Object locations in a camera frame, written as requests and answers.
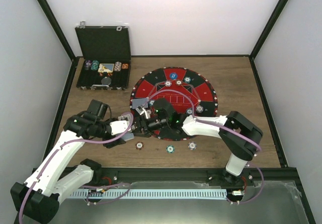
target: poker chip case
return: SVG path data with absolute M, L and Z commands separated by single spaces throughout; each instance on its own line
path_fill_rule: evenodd
M 131 70 L 128 27 L 78 26 L 75 31 L 84 57 L 76 87 L 126 89 Z

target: red and black mat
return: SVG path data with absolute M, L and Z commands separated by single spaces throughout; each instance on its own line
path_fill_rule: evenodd
M 164 67 L 149 72 L 143 76 L 133 87 L 130 98 L 130 108 L 136 117 L 138 113 L 133 110 L 137 105 L 144 103 L 145 98 L 161 90 L 175 90 L 185 94 L 194 104 L 195 115 L 202 117 L 215 117 L 217 114 L 217 95 L 205 77 L 181 67 Z M 166 98 L 178 113 L 191 114 L 189 101 L 174 92 L 162 92 L 149 99 L 148 109 L 154 115 L 153 100 Z M 154 131 L 153 136 L 165 140 L 186 140 L 185 134 L 179 135 L 171 131 L 169 127 Z

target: white wall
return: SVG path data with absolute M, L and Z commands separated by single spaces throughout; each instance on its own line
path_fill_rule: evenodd
M 10 189 L 41 163 L 70 69 L 36 0 L 0 0 L 0 217 L 13 223 Z
M 278 0 L 48 0 L 75 55 L 88 25 L 130 27 L 132 55 L 250 54 Z
M 290 0 L 256 67 L 290 166 L 322 223 L 322 0 Z

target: robotic arm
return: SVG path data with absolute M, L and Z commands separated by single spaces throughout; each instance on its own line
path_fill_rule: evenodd
M 40 223 L 48 223 L 57 213 L 59 205 L 73 191 L 91 182 L 97 176 L 95 172 L 99 171 L 101 166 L 89 160 L 83 161 L 74 171 L 58 180 L 70 159 L 90 137 L 109 140 L 128 129 L 128 133 L 123 138 L 103 144 L 107 148 L 124 144 L 125 140 L 134 138 L 134 136 L 150 137 L 151 131 L 165 126 L 170 127 L 180 136 L 207 135 L 218 137 L 226 143 L 232 152 L 224 173 L 225 179 L 231 183 L 235 177 L 241 174 L 247 162 L 252 160 L 257 151 L 256 146 L 236 136 L 232 133 L 232 130 L 240 129 L 239 134 L 241 136 L 255 143 L 259 143 L 263 136 L 259 128 L 238 112 L 232 111 L 228 116 L 220 117 L 180 114 L 164 98 L 156 100 L 153 107 L 156 111 L 154 117 L 151 117 L 143 107 L 138 107 L 136 111 L 140 116 L 136 117 L 129 127 L 131 115 L 103 121 L 108 105 L 92 100 L 87 111 L 68 119 L 58 142 L 39 168 L 24 184 L 16 182 L 13 185 L 11 195 L 16 210 L 20 210 L 27 191 L 30 191 L 23 213 Z M 64 143 L 74 139 L 79 139 L 79 141 L 64 145 Z

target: wooden table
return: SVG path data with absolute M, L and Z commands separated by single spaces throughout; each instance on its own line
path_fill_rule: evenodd
M 238 111 L 264 132 L 260 143 L 263 151 L 254 158 L 253 162 L 259 167 L 280 167 L 247 57 L 134 57 L 129 88 L 125 91 L 76 88 L 82 64 L 83 59 L 80 59 L 58 136 L 68 117 L 86 110 L 92 99 L 109 104 L 113 116 L 117 117 L 130 110 L 129 98 L 132 87 L 143 75 L 160 67 L 180 66 L 202 74 L 213 85 L 218 96 L 217 116 L 227 115 L 232 110 Z M 135 148 L 138 141 L 144 143 L 141 151 Z M 189 140 L 170 142 L 154 137 L 136 137 L 124 145 L 111 149 L 99 144 L 86 143 L 72 158 L 69 166 L 78 165 L 86 158 L 99 162 L 103 167 L 222 168 L 226 165 L 230 151 L 221 139 L 198 136 L 193 141 L 197 143 L 194 151 L 188 149 Z M 166 151 L 166 147 L 170 144 L 176 149 L 173 154 Z

